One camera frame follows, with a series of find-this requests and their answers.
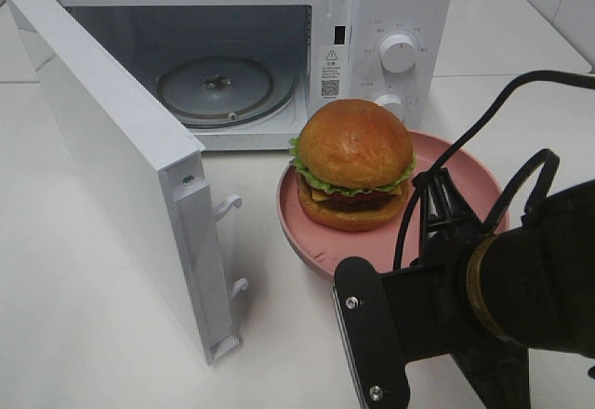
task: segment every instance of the white microwave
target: white microwave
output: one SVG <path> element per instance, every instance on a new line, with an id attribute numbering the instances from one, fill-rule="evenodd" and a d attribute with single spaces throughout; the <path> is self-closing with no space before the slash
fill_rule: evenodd
<path id="1" fill-rule="evenodd" d="M 449 0 L 7 0 L 89 188 L 209 363 L 239 344 L 203 150 L 340 98 L 421 120 Z"/>

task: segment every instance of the pink plate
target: pink plate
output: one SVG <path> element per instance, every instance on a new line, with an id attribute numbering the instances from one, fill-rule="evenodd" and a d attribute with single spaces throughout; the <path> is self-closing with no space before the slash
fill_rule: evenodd
<path id="1" fill-rule="evenodd" d="M 446 150 L 450 143 L 419 132 L 411 131 L 417 165 L 413 173 L 428 170 L 432 163 Z M 492 174 L 475 158 L 458 151 L 446 163 L 450 175 L 461 194 L 469 202 L 478 217 L 484 219 L 500 195 L 500 188 Z M 296 173 L 289 166 L 277 189 L 277 213 L 287 240 L 299 257 L 332 278 L 338 263 L 345 257 L 359 256 L 367 259 L 378 272 L 392 270 L 394 247 L 402 215 L 374 231 L 345 232 L 334 230 L 310 220 L 298 201 Z M 506 215 L 498 228 L 508 227 Z M 417 257 L 419 235 L 419 209 L 412 216 L 405 238 L 403 265 L 407 266 Z"/>

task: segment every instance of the qr code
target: qr code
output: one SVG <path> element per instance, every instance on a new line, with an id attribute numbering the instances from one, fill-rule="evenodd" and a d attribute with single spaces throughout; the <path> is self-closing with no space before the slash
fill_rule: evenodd
<path id="1" fill-rule="evenodd" d="M 338 96 L 338 79 L 323 81 L 323 96 Z"/>

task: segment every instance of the open microwave door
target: open microwave door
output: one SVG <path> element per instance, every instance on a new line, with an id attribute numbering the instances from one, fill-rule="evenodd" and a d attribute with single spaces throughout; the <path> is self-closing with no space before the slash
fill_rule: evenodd
<path id="1" fill-rule="evenodd" d="M 203 145 L 57 1 L 7 1 L 82 177 L 212 363 L 239 338 Z"/>

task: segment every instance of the white knob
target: white knob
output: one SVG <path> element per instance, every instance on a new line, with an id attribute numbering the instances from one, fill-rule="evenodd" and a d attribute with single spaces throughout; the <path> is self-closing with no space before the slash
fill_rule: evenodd
<path id="1" fill-rule="evenodd" d="M 374 102 L 396 114 L 400 120 L 404 119 L 405 107 L 403 106 L 403 101 L 397 95 L 382 95 L 376 98 Z"/>
<path id="2" fill-rule="evenodd" d="M 392 73 L 402 73 L 416 63 L 417 45 L 406 34 L 393 34 L 380 45 L 382 66 Z"/>

